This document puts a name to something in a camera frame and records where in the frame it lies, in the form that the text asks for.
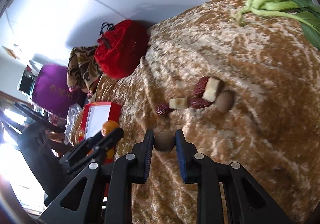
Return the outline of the purple shopping bag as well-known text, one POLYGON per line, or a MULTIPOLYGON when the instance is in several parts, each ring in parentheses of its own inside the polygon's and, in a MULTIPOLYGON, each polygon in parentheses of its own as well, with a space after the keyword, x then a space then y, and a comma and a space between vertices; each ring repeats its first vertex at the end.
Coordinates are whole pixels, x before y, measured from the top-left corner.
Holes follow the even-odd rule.
POLYGON ((83 91, 69 91, 67 67, 53 63, 41 68, 31 95, 33 103, 61 118, 67 117, 70 106, 83 106, 85 99, 86 93, 83 91))

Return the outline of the clear plastic bag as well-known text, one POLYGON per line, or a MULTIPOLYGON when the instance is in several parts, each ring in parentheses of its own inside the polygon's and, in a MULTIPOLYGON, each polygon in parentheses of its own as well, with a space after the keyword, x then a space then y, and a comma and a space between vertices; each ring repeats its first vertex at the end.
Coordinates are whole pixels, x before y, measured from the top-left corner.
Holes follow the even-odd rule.
POLYGON ((65 125, 65 144, 74 145, 74 142, 71 139, 73 126, 78 118, 79 113, 82 111, 82 108, 79 104, 73 104, 68 109, 67 120, 65 125))

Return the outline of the red velvet drawstring pouch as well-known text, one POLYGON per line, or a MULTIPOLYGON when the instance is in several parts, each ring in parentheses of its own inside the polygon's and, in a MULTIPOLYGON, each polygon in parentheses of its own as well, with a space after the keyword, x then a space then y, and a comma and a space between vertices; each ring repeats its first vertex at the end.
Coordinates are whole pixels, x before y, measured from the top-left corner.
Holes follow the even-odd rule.
POLYGON ((145 56, 149 35, 136 20, 123 20, 98 39, 94 58, 101 70, 113 79, 131 75, 145 56))

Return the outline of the red jujube date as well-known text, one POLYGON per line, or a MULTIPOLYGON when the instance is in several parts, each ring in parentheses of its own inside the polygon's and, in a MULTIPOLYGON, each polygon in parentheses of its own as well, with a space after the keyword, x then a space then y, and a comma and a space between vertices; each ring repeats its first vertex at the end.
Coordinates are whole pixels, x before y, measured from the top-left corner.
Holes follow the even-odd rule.
POLYGON ((173 111, 172 108, 170 108, 168 103, 162 103, 156 107, 156 114, 158 116, 168 115, 173 111))
POLYGON ((191 107, 195 109, 202 109, 209 107, 212 105, 212 102, 208 102, 207 100, 204 100, 203 98, 193 97, 189 99, 189 104, 191 107))
POLYGON ((202 77, 198 80, 193 91, 195 97, 201 98, 203 96, 208 80, 208 77, 202 77))

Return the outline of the white yam cube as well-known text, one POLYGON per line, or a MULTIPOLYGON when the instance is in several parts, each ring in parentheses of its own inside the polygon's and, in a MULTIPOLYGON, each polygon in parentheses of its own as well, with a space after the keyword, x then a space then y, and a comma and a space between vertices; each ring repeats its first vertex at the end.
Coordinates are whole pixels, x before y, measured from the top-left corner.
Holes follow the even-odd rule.
POLYGON ((169 100, 169 108, 173 110, 184 110, 189 107, 188 98, 174 98, 169 100))

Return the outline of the brown velvet blanket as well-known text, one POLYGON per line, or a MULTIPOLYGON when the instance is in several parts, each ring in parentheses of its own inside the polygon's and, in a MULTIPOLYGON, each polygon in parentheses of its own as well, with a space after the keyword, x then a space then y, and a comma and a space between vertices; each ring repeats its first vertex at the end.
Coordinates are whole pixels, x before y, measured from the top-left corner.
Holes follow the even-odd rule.
POLYGON ((150 28, 136 70, 103 75, 96 101, 122 106, 116 157, 152 129, 161 147, 183 131, 214 161, 239 162, 294 223, 319 204, 319 51, 298 22, 211 0, 150 28))

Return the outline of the brown longan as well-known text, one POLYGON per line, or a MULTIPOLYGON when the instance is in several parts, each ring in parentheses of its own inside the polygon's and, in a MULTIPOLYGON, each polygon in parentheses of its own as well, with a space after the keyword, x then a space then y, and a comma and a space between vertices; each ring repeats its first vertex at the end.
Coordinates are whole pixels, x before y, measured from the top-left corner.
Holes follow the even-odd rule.
POLYGON ((219 112, 228 112, 234 105, 234 93, 230 90, 221 92, 215 101, 215 105, 219 112))
POLYGON ((170 131, 159 132, 153 140, 153 146, 159 152, 171 152, 175 146, 175 137, 170 131))

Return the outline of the orange tangerine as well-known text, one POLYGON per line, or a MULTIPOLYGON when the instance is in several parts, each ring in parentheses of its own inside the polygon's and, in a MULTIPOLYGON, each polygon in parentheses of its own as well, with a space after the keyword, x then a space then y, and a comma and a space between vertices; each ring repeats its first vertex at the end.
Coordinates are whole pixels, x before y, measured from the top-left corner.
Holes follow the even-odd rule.
POLYGON ((116 128, 120 128, 119 124, 116 121, 108 120, 103 124, 101 134, 103 137, 107 137, 116 128))

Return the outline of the white yam chunk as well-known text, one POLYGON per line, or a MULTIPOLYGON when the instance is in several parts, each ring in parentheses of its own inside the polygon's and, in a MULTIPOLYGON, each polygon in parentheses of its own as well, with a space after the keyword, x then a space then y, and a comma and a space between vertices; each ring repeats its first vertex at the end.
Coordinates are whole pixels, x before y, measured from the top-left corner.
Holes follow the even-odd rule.
POLYGON ((215 102, 217 96, 220 94, 223 82, 216 78, 209 78, 204 88, 202 99, 207 102, 215 102))

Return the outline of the red white box tray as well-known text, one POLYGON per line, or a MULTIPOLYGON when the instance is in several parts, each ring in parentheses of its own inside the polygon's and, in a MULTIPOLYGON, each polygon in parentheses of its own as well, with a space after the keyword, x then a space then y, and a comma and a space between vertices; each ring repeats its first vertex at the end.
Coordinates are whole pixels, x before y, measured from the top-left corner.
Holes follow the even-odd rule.
POLYGON ((103 124, 109 120, 119 123, 122 106, 114 102, 93 102, 84 106, 79 131, 79 143, 101 133, 103 124))

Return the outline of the green bok choy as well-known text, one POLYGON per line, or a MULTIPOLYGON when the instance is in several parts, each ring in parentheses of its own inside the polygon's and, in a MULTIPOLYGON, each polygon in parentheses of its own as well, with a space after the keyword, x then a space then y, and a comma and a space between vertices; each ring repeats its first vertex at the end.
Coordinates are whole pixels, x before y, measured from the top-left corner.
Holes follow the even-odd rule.
POLYGON ((300 22, 306 39, 319 48, 319 6, 312 0, 246 0, 232 18, 243 26, 243 15, 249 12, 261 17, 281 17, 300 22))

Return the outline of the brown patterned cloth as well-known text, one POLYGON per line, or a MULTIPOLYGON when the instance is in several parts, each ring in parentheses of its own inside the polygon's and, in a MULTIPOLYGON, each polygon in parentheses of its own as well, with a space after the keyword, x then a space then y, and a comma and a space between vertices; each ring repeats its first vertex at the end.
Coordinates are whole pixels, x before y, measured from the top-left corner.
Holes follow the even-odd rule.
POLYGON ((98 46, 74 47, 68 62, 67 85, 70 92, 83 91, 91 99, 103 72, 95 60, 98 46))

